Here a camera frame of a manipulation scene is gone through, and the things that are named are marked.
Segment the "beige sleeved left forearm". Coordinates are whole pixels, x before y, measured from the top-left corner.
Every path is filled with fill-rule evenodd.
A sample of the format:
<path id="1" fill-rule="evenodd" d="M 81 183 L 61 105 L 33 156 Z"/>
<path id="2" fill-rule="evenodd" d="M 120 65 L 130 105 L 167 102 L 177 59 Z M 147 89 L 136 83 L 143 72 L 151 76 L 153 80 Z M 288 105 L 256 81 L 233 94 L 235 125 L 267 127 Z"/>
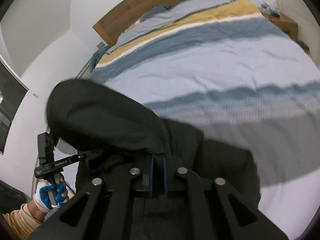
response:
<path id="1" fill-rule="evenodd" d="M 22 204 L 19 210 L 14 210 L 2 216 L 19 239 L 28 239 L 31 233 L 42 225 L 49 211 L 50 209 L 37 206 L 32 200 L 27 204 Z"/>

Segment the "white blue gloved left hand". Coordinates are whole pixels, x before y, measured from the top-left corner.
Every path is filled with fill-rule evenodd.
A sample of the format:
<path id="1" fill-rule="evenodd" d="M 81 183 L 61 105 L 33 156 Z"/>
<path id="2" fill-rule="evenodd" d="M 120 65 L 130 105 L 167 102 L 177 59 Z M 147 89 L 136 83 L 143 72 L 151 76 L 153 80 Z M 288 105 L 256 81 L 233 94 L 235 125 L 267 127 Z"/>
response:
<path id="1" fill-rule="evenodd" d="M 53 181 L 40 179 L 33 200 L 36 206 L 45 213 L 54 207 L 60 208 L 66 204 L 69 197 L 64 176 L 59 173 L 54 176 Z"/>

